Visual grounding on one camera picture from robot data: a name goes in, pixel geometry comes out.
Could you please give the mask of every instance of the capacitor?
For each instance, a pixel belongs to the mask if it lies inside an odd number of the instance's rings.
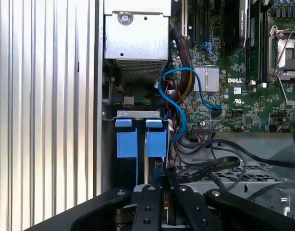
[[[223,97],[227,100],[229,98],[229,94],[228,93],[224,93]]]

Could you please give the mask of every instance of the dell logo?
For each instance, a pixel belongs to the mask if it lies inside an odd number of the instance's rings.
[[[243,83],[240,78],[228,78],[228,83]]]

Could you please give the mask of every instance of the white label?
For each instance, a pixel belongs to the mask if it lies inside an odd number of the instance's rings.
[[[167,90],[168,95],[171,95],[173,92],[175,92],[175,90]]]
[[[228,83],[243,83],[240,78],[228,78]]]
[[[242,93],[241,88],[234,88],[234,95],[240,95]]]
[[[251,19],[250,22],[250,46],[253,47],[255,43],[255,36],[254,36],[254,17]]]
[[[154,87],[158,89],[158,81],[154,84]]]
[[[170,130],[170,131],[174,131],[174,130],[173,130],[173,123],[172,123],[172,120],[168,119],[168,122],[169,122],[169,130]]]
[[[235,99],[233,103],[234,104],[240,104],[240,105],[245,104],[245,102],[242,101],[241,99]]]

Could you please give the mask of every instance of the chip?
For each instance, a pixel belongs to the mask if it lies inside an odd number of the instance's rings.
[[[246,117],[246,124],[252,124],[252,118]]]

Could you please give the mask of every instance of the expansion slot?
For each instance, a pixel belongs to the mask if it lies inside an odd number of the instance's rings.
[[[181,16],[181,24],[182,24],[182,35],[187,37],[188,32],[188,0],[182,0],[182,16]]]
[[[191,41],[193,43],[198,43],[198,35],[199,35],[199,5],[198,0],[192,0],[191,2],[191,16],[189,16],[189,23],[191,25],[191,29],[189,30],[191,33]]]
[[[203,42],[209,41],[209,0],[203,1],[203,11],[202,11],[202,18],[203,18]]]

